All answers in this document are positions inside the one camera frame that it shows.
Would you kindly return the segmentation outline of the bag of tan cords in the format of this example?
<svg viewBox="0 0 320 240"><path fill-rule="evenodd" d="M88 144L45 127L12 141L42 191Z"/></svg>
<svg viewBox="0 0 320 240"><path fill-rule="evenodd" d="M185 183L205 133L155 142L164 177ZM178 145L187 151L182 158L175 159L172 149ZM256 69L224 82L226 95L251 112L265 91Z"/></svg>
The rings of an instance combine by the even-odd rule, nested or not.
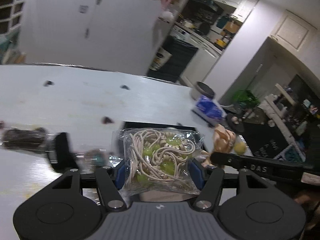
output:
<svg viewBox="0 0 320 240"><path fill-rule="evenodd" d="M109 155L106 149L94 148L84 152L84 163L90 167L103 167L106 166Z"/></svg>

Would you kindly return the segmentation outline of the white drawer cabinet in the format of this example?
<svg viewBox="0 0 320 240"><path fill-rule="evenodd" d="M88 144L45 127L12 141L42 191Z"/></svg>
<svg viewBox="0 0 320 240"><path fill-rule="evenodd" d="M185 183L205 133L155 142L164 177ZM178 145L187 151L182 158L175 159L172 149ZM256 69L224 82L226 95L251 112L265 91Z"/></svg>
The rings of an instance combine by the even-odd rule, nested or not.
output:
<svg viewBox="0 0 320 240"><path fill-rule="evenodd" d="M1 35L8 35L21 25L26 0L1 0Z"/></svg>

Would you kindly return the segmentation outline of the yellow lemon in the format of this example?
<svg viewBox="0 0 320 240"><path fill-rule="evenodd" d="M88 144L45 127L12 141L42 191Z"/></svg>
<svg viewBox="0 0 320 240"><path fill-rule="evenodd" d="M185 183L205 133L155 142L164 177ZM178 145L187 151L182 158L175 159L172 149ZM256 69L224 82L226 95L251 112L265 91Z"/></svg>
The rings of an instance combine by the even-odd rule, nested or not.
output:
<svg viewBox="0 0 320 240"><path fill-rule="evenodd" d="M234 152L238 155L244 155L247 151L247 146L244 142L236 142L234 145Z"/></svg>

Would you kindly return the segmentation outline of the white washing machine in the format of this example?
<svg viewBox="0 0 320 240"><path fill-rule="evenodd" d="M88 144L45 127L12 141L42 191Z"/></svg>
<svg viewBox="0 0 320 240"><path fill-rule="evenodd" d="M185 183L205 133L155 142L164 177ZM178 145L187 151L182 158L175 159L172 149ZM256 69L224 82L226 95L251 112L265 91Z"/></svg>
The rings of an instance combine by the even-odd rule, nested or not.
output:
<svg viewBox="0 0 320 240"><path fill-rule="evenodd" d="M190 34L179 26L174 25L171 29L170 36L182 41L187 41L190 37Z"/></svg>

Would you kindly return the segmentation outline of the dark fabric chair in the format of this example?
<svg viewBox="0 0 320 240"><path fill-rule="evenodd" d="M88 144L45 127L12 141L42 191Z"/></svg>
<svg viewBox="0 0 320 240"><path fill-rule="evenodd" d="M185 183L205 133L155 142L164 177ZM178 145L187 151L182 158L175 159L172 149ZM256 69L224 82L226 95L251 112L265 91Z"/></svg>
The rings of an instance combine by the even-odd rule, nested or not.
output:
<svg viewBox="0 0 320 240"><path fill-rule="evenodd" d="M173 36L168 36L161 48L169 53L168 61L158 70L149 69L147 76L175 83L198 52L198 48Z"/></svg>

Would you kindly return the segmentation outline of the glass jar black lid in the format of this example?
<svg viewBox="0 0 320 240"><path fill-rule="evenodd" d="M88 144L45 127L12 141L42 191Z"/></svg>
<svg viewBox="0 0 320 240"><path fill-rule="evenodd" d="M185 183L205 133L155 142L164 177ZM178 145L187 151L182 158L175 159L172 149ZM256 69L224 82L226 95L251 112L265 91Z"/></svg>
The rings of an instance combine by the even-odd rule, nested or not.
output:
<svg viewBox="0 0 320 240"><path fill-rule="evenodd" d="M235 133L238 133L238 134L244 133L245 128L241 118L237 117L234 114L229 113L226 115L225 120L229 128L233 130Z"/></svg>

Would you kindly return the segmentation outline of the peach satin scrunchie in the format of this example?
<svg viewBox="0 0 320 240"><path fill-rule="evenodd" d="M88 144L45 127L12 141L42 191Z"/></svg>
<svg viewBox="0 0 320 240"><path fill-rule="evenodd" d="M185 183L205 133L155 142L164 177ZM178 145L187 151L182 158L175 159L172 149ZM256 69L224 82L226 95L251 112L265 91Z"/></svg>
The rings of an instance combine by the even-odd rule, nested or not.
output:
<svg viewBox="0 0 320 240"><path fill-rule="evenodd" d="M234 147L235 140L236 134L234 132L224 128L221 124L217 124L214 127L213 150L210 153L203 151L206 159L201 165L203 167L216 166L216 164L213 164L210 160L211 156L214 153L230 153Z"/></svg>

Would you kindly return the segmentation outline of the grey round tin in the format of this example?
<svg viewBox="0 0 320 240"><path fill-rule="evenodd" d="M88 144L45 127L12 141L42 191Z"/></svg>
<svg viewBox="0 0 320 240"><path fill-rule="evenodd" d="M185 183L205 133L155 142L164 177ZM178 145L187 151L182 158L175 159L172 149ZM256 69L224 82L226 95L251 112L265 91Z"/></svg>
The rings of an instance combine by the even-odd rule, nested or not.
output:
<svg viewBox="0 0 320 240"><path fill-rule="evenodd" d="M190 96L192 99L198 100L202 95L210 99L215 98L215 92L205 83L198 81L194 83L194 86L190 91Z"/></svg>

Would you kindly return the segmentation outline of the black velvet scrunchie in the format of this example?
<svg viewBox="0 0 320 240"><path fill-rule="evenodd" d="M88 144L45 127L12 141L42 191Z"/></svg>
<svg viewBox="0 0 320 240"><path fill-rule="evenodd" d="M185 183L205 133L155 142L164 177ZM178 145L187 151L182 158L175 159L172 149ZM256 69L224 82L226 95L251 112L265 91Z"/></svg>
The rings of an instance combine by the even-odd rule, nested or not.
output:
<svg viewBox="0 0 320 240"><path fill-rule="evenodd" d="M64 173L70 169L79 169L75 154L71 152L68 133L57 134L47 142L45 153L52 169L57 173Z"/></svg>

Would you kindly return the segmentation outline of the blue tissue pack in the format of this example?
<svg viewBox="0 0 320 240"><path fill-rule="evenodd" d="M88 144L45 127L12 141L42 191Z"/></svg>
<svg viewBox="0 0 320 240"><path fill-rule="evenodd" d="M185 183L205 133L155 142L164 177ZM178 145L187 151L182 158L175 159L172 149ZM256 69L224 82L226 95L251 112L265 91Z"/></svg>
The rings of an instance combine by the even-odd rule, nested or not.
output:
<svg viewBox="0 0 320 240"><path fill-rule="evenodd" d="M211 98L205 95L199 97L192 111L211 124L222 121L226 115Z"/></svg>

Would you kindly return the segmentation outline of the bag of black cords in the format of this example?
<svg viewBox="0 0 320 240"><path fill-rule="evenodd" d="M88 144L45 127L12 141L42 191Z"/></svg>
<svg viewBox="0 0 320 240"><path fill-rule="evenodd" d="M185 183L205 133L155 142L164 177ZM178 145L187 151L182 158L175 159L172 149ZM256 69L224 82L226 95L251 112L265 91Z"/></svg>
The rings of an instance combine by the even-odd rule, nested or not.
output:
<svg viewBox="0 0 320 240"><path fill-rule="evenodd" d="M2 137L3 146L9 150L40 151L48 141L48 131L43 128L6 130Z"/></svg>

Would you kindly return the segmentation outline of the white tote bag cartoon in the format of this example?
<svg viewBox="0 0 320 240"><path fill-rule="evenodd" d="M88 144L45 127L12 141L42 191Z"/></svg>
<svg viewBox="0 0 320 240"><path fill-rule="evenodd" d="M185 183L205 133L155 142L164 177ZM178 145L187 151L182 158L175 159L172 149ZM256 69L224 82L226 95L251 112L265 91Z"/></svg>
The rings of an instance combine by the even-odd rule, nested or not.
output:
<svg viewBox="0 0 320 240"><path fill-rule="evenodd" d="M172 57L172 54L163 49L162 47L159 48L157 51L155 57L153 58L152 63L149 66L150 70L158 71L160 68L162 68L168 60Z"/></svg>

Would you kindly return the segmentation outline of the black letter board sign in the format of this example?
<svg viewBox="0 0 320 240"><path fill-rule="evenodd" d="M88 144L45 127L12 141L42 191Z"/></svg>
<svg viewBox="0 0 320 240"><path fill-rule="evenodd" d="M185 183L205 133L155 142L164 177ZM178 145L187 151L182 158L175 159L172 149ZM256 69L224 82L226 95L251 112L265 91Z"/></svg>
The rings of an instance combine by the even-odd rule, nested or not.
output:
<svg viewBox="0 0 320 240"><path fill-rule="evenodd" d="M297 146L287 142L277 126L244 123L242 137L254 157L288 161L305 162L305 156Z"/></svg>

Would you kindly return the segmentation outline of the green plant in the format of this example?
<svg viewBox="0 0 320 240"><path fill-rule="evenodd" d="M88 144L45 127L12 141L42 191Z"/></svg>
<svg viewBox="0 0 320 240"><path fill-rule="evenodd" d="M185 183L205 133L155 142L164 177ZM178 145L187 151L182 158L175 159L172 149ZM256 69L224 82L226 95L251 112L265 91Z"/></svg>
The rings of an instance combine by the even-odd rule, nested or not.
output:
<svg viewBox="0 0 320 240"><path fill-rule="evenodd" d="M239 90L232 96L232 101L241 109L254 108L260 100L250 90Z"/></svg>

